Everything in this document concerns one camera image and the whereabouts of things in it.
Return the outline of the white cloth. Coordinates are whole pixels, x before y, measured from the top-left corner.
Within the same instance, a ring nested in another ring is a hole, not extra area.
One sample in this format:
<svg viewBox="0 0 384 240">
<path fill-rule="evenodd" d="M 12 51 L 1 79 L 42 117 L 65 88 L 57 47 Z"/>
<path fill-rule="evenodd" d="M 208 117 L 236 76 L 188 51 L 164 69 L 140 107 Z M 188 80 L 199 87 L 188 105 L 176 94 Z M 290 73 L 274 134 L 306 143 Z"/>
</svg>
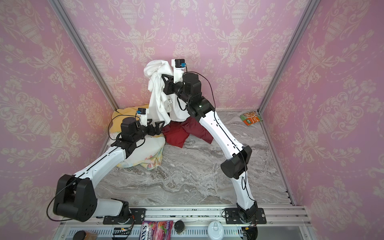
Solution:
<svg viewBox="0 0 384 240">
<path fill-rule="evenodd" d="M 175 94 L 164 93 L 163 74 L 174 75 L 171 65 L 164 60 L 153 60 L 144 68 L 144 75 L 149 79 L 148 90 L 151 92 L 149 118 L 154 122 L 164 121 L 165 125 L 171 121 L 184 122 L 190 117 L 188 111 L 184 110 L 186 103 L 178 100 Z"/>
</svg>

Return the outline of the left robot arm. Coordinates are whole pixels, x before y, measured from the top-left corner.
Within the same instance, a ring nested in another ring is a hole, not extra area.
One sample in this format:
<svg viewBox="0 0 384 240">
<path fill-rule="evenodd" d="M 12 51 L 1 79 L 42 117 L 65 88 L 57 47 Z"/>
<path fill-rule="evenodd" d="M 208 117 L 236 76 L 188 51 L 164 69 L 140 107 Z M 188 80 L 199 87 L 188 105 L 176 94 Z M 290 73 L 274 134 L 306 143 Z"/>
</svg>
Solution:
<svg viewBox="0 0 384 240">
<path fill-rule="evenodd" d="M 84 169 L 73 175 L 63 175 L 57 183 L 57 192 L 50 204 L 53 213 L 66 221 L 86 222 L 90 218 L 113 217 L 119 224 L 131 220 L 129 203 L 115 199 L 98 199 L 95 187 L 118 164 L 126 160 L 145 142 L 146 136 L 162 133 L 164 121 L 141 125 L 134 117 L 125 118 L 121 132 L 107 151 Z"/>
</svg>

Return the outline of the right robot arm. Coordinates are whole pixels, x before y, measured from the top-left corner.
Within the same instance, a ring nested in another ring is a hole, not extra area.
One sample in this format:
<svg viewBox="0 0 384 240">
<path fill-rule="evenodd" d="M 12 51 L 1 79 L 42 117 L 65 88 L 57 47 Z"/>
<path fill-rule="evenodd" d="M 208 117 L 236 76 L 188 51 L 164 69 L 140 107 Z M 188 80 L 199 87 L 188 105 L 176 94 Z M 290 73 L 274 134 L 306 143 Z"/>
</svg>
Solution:
<svg viewBox="0 0 384 240">
<path fill-rule="evenodd" d="M 240 219 L 248 224 L 256 220 L 259 210 L 248 181 L 248 163 L 252 155 L 250 146 L 241 144 L 220 120 L 216 108 L 202 94 L 199 74 L 182 74 L 182 80 L 175 82 L 171 75 L 162 74 L 166 95 L 176 95 L 177 100 L 186 104 L 189 115 L 199 122 L 218 143 L 226 160 L 221 163 L 223 173 L 231 179 Z"/>
</svg>

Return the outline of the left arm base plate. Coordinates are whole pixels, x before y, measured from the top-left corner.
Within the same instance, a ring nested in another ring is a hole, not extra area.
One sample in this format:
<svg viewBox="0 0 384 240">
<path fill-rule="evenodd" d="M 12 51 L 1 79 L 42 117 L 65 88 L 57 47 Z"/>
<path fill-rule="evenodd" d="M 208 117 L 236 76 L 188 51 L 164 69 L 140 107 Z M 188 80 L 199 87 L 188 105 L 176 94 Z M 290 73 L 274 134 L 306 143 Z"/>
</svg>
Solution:
<svg viewBox="0 0 384 240">
<path fill-rule="evenodd" d="M 104 217 L 103 224 L 104 225 L 141 225 L 146 216 L 145 208 L 129 208 L 126 210 L 122 210 L 118 216 Z"/>
</svg>

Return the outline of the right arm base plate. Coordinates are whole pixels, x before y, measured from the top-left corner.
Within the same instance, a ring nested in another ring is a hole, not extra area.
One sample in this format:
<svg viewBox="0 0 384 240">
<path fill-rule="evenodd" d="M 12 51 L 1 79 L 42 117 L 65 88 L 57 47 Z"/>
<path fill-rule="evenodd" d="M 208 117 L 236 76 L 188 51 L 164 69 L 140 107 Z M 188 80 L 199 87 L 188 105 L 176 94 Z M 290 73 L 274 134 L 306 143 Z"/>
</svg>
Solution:
<svg viewBox="0 0 384 240">
<path fill-rule="evenodd" d="M 258 208 L 255 211 L 244 212 L 238 208 L 225 208 L 224 218 L 226 224 L 264 225 L 267 223 L 264 209 Z"/>
</svg>

